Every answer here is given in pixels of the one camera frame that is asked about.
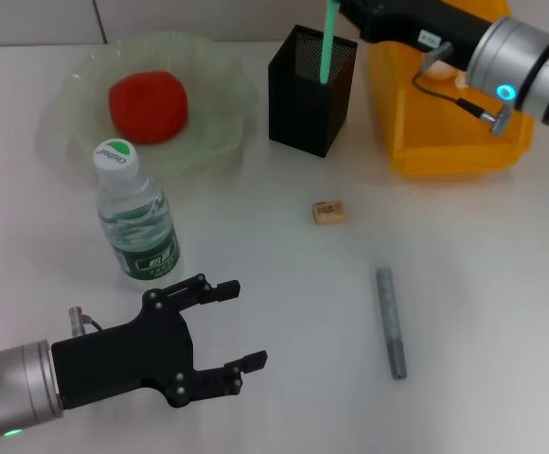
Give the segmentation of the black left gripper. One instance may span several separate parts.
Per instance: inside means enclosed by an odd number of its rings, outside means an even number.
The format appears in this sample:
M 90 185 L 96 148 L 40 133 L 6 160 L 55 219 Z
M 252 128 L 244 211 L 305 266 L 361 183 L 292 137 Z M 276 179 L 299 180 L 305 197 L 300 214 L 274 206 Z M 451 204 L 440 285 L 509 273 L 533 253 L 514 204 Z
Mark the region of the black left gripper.
M 265 350 L 193 373 L 193 344 L 181 311 L 197 305 L 239 297 L 238 280 L 216 286 L 199 273 L 143 295 L 142 307 L 130 322 L 63 340 L 51 346 L 59 394 L 66 410 L 150 388 L 172 407 L 188 402 L 177 394 L 192 376 L 192 400 L 200 401 L 241 391 L 242 375 L 265 367 Z

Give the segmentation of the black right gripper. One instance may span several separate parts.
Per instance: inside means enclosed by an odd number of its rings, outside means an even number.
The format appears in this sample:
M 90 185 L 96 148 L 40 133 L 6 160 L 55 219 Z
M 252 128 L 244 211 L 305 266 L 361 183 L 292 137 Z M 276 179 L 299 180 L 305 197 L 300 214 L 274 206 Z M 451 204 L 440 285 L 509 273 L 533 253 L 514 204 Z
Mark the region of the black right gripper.
M 397 42 L 424 53 L 432 39 L 452 46 L 449 61 L 468 61 L 491 22 L 444 1 L 340 0 L 340 13 L 372 44 Z

